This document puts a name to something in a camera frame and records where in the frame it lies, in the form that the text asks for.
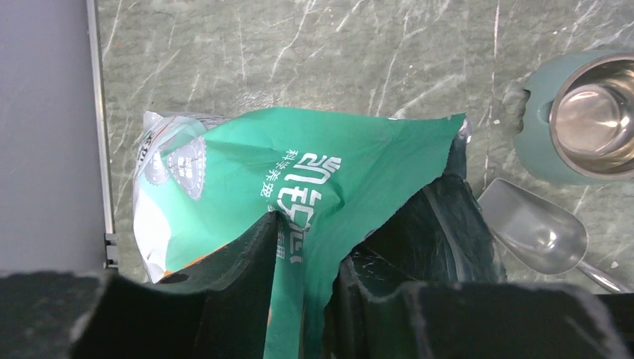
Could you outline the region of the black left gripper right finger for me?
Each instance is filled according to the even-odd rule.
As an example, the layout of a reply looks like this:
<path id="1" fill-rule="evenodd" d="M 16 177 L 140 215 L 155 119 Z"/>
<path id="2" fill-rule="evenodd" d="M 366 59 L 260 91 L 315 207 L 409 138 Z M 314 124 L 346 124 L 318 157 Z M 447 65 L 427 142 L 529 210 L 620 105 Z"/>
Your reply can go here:
<path id="1" fill-rule="evenodd" d="M 447 174 L 342 261 L 326 358 L 631 358 L 633 297 L 509 283 L 469 185 Z"/>

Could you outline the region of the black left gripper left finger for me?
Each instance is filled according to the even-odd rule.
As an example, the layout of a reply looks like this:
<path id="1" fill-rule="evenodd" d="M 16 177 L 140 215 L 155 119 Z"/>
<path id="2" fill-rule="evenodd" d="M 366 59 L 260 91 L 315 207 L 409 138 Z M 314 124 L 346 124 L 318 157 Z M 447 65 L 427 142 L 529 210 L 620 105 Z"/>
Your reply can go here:
<path id="1" fill-rule="evenodd" d="M 3 358 L 262 358 L 279 215 L 156 284 L 62 271 L 1 276 Z"/>

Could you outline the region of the metal food scoop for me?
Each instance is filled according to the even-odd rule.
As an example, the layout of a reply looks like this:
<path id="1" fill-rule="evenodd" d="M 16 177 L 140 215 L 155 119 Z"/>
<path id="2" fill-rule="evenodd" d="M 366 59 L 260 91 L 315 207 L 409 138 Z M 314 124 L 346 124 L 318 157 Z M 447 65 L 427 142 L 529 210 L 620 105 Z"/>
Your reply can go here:
<path id="1" fill-rule="evenodd" d="M 610 293 L 632 293 L 633 286 L 588 263 L 584 224 L 566 209 L 496 178 L 478 199 L 491 233 L 520 262 L 545 275 L 578 270 Z"/>

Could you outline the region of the green pet food bag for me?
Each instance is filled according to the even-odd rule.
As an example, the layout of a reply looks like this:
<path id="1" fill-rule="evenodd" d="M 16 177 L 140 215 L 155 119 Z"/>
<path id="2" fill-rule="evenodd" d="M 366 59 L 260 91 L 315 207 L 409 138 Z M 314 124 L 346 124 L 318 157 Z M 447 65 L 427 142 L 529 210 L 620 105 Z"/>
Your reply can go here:
<path id="1" fill-rule="evenodd" d="M 339 263 L 440 177 L 464 114 L 408 120 L 301 108 L 143 116 L 133 231 L 156 283 L 279 212 L 266 358 L 317 358 Z"/>

